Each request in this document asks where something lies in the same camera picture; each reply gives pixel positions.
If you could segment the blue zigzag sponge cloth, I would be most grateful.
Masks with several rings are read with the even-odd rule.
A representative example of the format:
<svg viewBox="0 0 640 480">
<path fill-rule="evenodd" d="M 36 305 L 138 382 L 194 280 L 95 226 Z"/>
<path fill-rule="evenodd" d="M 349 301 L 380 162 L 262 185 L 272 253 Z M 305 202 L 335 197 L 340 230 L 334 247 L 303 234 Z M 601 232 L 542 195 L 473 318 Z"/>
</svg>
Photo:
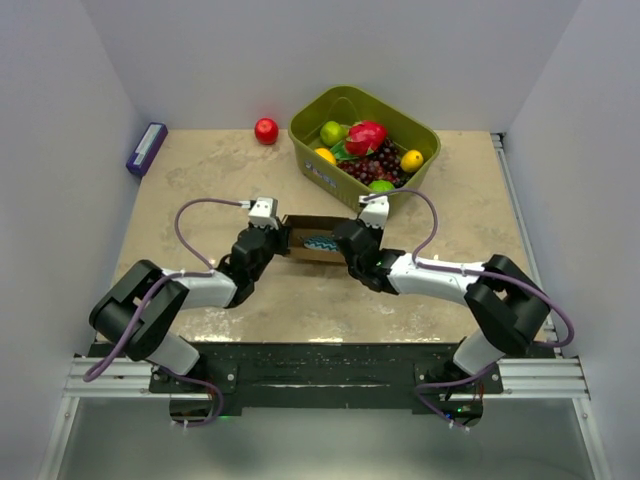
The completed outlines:
<svg viewBox="0 0 640 480">
<path fill-rule="evenodd" d="M 327 236 L 310 236 L 303 240 L 303 246 L 310 250 L 338 253 L 335 241 Z"/>
</svg>

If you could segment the brown cardboard paper box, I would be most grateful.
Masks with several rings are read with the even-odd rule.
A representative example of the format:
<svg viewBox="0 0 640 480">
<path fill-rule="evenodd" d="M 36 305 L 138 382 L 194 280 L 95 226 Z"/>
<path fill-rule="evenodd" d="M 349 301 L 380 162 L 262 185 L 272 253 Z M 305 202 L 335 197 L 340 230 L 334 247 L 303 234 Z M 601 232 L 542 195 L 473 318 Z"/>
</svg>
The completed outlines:
<svg viewBox="0 0 640 480">
<path fill-rule="evenodd" d="M 349 219 L 358 220 L 357 216 L 347 218 L 320 215 L 286 215 L 283 220 L 283 227 L 288 230 L 288 253 L 284 257 L 302 262 L 347 265 L 340 252 L 310 250 L 303 246 L 303 240 L 310 236 L 332 238 L 333 229 L 341 222 Z"/>
</svg>

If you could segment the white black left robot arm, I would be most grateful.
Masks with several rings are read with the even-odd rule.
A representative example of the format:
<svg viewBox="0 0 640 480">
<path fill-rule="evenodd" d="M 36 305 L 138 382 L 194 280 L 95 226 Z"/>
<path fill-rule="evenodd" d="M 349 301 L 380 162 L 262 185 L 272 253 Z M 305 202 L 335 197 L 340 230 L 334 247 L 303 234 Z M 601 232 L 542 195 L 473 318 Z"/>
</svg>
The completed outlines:
<svg viewBox="0 0 640 480">
<path fill-rule="evenodd" d="M 207 380 L 201 354 L 170 331 L 183 310 L 235 308 L 276 255 L 289 252 L 290 229 L 250 226 L 238 234 L 231 251 L 206 272 L 171 271 L 149 260 L 136 262 L 96 304 L 89 324 L 114 344 L 112 352 L 91 367 L 87 381 L 101 375 L 116 356 L 147 361 L 172 372 L 173 382 L 185 392 L 200 390 Z"/>
</svg>

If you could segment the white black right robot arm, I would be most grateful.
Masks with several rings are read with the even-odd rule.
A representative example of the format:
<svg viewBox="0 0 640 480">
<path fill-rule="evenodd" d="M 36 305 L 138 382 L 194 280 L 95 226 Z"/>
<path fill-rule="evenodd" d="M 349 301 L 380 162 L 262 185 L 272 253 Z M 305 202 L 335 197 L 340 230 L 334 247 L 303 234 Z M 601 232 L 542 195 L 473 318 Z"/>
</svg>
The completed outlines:
<svg viewBox="0 0 640 480">
<path fill-rule="evenodd" d="M 349 275 L 375 292 L 416 294 L 465 305 L 478 329 L 425 376 L 469 392 L 481 373 L 504 356 L 521 356 L 550 313 L 538 288 L 508 257 L 459 264 L 413 258 L 403 250 L 380 246 L 382 231 L 360 220 L 346 220 L 332 233 Z"/>
</svg>

